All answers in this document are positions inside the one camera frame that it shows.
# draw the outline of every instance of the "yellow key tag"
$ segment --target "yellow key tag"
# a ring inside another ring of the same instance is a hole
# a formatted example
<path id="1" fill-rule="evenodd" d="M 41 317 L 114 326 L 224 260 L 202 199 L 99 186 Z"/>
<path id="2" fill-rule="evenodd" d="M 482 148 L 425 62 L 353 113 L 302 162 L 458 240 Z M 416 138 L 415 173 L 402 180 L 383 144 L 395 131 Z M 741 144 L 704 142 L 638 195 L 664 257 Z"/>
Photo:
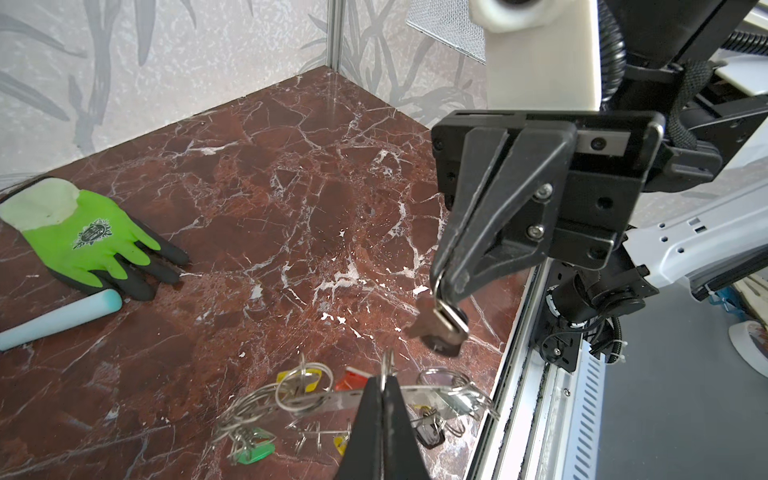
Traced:
<path id="1" fill-rule="evenodd" d="M 320 383 L 320 379 L 323 377 L 323 371 L 318 369 L 306 369 L 307 376 L 310 378 L 317 378 L 317 380 L 314 380 L 309 385 L 304 387 L 305 393 L 311 393 L 315 391 L 315 388 L 317 388 L 317 384 Z M 277 374 L 277 382 L 280 383 L 283 381 L 284 378 L 286 378 L 286 375 L 288 375 L 288 372 L 280 372 Z"/>
<path id="2" fill-rule="evenodd" d="M 346 451 L 346 444 L 349 439 L 345 439 L 344 437 L 333 437 L 333 445 L 336 447 L 336 450 L 339 451 L 341 456 L 344 456 L 344 452 Z"/>

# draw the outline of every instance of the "metal mesh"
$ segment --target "metal mesh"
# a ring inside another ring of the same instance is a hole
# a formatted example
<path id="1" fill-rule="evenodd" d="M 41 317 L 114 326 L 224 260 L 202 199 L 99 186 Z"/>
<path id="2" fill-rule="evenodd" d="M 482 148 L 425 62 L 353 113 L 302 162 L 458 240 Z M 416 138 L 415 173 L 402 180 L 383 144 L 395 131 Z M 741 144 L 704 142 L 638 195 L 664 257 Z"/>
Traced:
<path id="1" fill-rule="evenodd" d="M 406 24 L 485 63 L 485 36 L 469 20 L 468 0 L 411 0 Z"/>

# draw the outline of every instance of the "black glove fingers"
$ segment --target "black glove fingers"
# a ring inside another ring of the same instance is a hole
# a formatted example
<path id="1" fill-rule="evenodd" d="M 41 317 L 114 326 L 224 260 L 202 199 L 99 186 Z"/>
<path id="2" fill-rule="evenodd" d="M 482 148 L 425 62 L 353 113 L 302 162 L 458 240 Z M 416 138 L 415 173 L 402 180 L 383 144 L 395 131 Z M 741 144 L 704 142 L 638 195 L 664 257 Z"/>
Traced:
<path id="1" fill-rule="evenodd" d="M 114 278 L 104 270 L 91 270 L 91 273 L 98 276 L 103 282 L 115 285 L 118 290 L 124 292 L 134 300 L 139 300 L 141 302 L 153 300 L 155 289 L 152 285 L 145 282 L 142 275 L 134 270 L 131 265 L 125 261 L 122 255 L 115 255 L 114 258 L 118 261 L 120 266 L 123 267 L 123 270 L 125 270 L 127 275 L 125 280 Z"/>
<path id="2" fill-rule="evenodd" d="M 155 233 L 150 227 L 147 227 L 139 220 L 136 220 L 135 218 L 128 215 L 128 217 L 133 220 L 133 222 L 141 228 L 147 235 L 152 237 L 154 241 L 160 244 L 160 250 L 152 250 L 156 254 L 160 255 L 161 257 L 169 260 L 172 263 L 177 264 L 178 266 L 184 266 L 187 265 L 190 262 L 190 257 L 187 255 L 187 252 L 183 251 L 181 248 L 173 245 L 168 240 L 165 240 L 163 237 Z"/>
<path id="3" fill-rule="evenodd" d="M 66 286 L 70 286 L 74 288 L 75 290 L 80 290 L 82 293 L 85 293 L 86 295 L 93 295 L 94 293 L 99 293 L 102 290 L 108 290 L 110 288 L 114 288 L 111 283 L 104 281 L 104 279 L 102 279 L 101 277 L 99 277 L 99 280 L 101 280 L 101 283 L 104 286 L 92 286 L 92 285 L 87 285 L 85 283 L 80 283 L 73 278 L 60 274 L 56 270 L 49 268 L 48 271 L 51 272 L 51 275 L 56 280 L 62 282 Z"/>
<path id="4" fill-rule="evenodd" d="M 142 245 L 139 242 L 136 242 L 136 244 L 137 244 L 137 247 L 141 248 L 144 252 L 153 251 L 152 249 L 149 249 L 149 248 L 142 248 Z M 162 283 L 173 284 L 173 283 L 178 283 L 178 281 L 181 280 L 181 278 L 179 277 L 179 274 L 176 273 L 175 270 L 173 270 L 169 266 L 163 265 L 161 262 L 158 262 L 152 257 L 150 257 L 149 265 L 134 265 L 134 267 L 155 277 L 156 279 L 160 280 Z"/>

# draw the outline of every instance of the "screw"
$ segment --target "screw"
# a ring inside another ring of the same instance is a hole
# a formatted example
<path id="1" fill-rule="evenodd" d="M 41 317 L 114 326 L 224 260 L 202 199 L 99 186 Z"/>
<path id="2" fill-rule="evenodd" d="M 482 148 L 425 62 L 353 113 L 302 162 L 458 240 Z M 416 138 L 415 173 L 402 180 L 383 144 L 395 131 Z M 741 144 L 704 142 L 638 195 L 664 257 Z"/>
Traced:
<path id="1" fill-rule="evenodd" d="M 608 142 L 606 142 L 603 137 L 593 138 L 592 142 L 590 142 L 589 144 L 592 150 L 596 150 L 596 151 L 600 151 L 604 149 L 606 145 L 608 145 Z"/>
<path id="2" fill-rule="evenodd" d="M 552 184 L 544 184 L 536 190 L 536 193 L 533 196 L 539 200 L 547 200 L 552 196 L 552 190 Z"/>
<path id="3" fill-rule="evenodd" d="M 544 237 L 544 227 L 542 225 L 531 225 L 525 232 L 532 240 L 541 240 Z"/>

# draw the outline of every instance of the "glove cuff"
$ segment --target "glove cuff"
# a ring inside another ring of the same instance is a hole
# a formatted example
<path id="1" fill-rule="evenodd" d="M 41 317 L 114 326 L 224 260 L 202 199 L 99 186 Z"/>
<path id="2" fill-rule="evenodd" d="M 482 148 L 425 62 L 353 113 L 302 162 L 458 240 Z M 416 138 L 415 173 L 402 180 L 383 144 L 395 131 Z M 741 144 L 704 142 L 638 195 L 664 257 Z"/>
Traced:
<path id="1" fill-rule="evenodd" d="M 0 219 L 20 232 L 58 225 L 78 208 L 78 189 L 61 178 L 44 178 L 0 204 Z"/>

